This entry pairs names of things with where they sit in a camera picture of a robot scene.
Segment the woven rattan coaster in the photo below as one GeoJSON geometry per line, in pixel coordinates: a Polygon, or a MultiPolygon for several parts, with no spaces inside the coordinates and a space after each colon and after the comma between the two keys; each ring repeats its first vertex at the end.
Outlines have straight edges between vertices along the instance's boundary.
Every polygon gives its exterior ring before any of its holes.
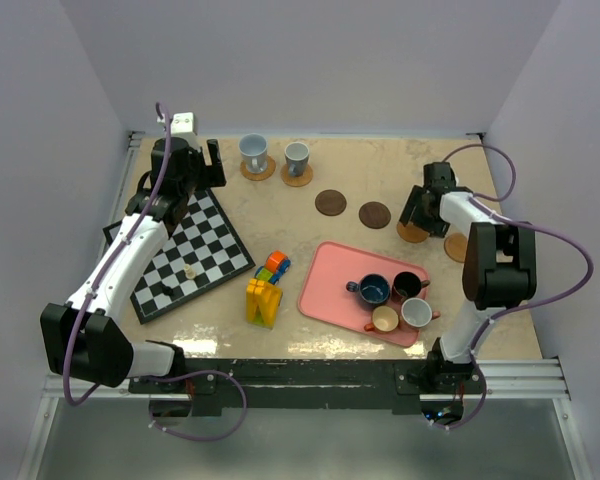
{"type": "Polygon", "coordinates": [[[444,251],[453,261],[464,263],[466,259],[468,240],[461,233],[448,235],[444,240],[444,251]]]}
{"type": "Polygon", "coordinates": [[[417,244],[429,238],[428,232],[415,226],[413,223],[402,224],[398,222],[396,224],[396,231],[399,237],[408,243],[417,244]]]}
{"type": "Polygon", "coordinates": [[[270,155],[267,156],[267,166],[266,169],[261,172],[261,173],[252,173],[250,172],[247,167],[246,167],[246,163],[244,161],[242,161],[240,163],[240,172],[242,174],[243,177],[245,177],[246,179],[250,180],[250,181],[263,181],[268,179],[269,177],[271,177],[275,170],[276,170],[276,161],[274,158],[272,158],[270,155]]]}
{"type": "Polygon", "coordinates": [[[291,176],[289,174],[289,166],[284,165],[281,170],[282,181],[290,187],[303,187],[308,185],[313,179],[313,169],[307,165],[303,174],[300,176],[291,176]]]}

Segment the large light blue cup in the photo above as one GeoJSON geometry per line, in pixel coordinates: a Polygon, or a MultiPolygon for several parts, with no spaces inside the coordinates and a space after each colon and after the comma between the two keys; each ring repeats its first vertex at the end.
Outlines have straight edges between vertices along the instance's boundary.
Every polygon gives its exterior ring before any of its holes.
{"type": "Polygon", "coordinates": [[[268,167],[267,139],[256,133],[243,136],[239,141],[242,163],[251,174],[261,174],[268,167]]]}

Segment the dark wooden coaster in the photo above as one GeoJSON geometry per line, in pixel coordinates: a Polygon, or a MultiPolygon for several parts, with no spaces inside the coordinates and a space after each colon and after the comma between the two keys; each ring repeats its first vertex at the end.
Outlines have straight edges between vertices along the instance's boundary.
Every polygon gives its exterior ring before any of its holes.
{"type": "Polygon", "coordinates": [[[327,189],[315,197],[315,208],[325,216],[337,216],[347,207],[346,197],[338,190],[327,189]]]}
{"type": "Polygon", "coordinates": [[[382,229],[391,221],[391,212],[388,207],[377,201],[363,204],[358,212],[360,222],[370,229],[382,229]]]}

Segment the small white cup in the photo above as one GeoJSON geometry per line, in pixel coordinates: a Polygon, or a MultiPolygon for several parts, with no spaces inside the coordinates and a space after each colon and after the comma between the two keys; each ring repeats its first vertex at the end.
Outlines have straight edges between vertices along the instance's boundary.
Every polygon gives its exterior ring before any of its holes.
{"type": "Polygon", "coordinates": [[[289,143],[285,148],[287,172],[291,177],[302,176],[309,162],[309,147],[303,142],[289,143]]]}

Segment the dark blue cup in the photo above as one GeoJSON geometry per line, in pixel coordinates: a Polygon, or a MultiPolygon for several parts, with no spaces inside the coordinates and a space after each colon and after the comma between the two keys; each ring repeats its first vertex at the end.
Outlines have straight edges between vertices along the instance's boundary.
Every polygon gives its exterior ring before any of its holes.
{"type": "Polygon", "coordinates": [[[346,290],[357,296],[357,301],[365,307],[375,308],[384,305],[391,294],[388,280],[376,273],[362,277],[358,282],[349,281],[346,290]]]}

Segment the pink tray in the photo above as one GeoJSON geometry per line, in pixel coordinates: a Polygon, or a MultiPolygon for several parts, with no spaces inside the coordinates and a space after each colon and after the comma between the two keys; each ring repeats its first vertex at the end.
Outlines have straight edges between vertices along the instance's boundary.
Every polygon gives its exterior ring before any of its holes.
{"type": "Polygon", "coordinates": [[[420,266],[332,241],[323,242],[308,269],[298,309],[307,317],[408,348],[418,339],[416,329],[401,324],[390,333],[366,331],[364,326],[371,322],[371,311],[346,290],[347,282],[358,281],[367,274],[380,274],[393,281],[402,271],[414,273],[421,280],[429,278],[420,266]]]}

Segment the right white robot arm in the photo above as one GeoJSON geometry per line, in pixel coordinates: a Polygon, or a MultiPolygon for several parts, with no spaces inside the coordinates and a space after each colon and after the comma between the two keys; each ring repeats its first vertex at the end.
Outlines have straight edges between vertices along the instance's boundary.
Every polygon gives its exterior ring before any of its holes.
{"type": "Polygon", "coordinates": [[[447,162],[423,167],[423,184],[412,188],[399,222],[439,238],[455,227],[468,240],[465,300],[417,378],[422,392],[446,393],[477,373],[477,353],[497,316],[535,295],[535,233],[497,219],[470,189],[457,184],[447,162]]]}

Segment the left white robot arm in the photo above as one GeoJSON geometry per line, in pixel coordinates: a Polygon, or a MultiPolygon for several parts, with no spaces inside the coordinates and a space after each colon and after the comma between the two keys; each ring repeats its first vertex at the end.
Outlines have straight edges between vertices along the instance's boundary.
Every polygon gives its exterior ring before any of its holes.
{"type": "Polygon", "coordinates": [[[129,200],[116,238],[81,287],[40,316],[51,372],[116,387],[151,376],[165,392],[187,380],[183,355],[164,342],[132,343],[117,324],[124,304],[156,253],[173,235],[193,194],[223,187],[226,178],[217,140],[193,148],[179,137],[155,142],[151,168],[129,200]]]}

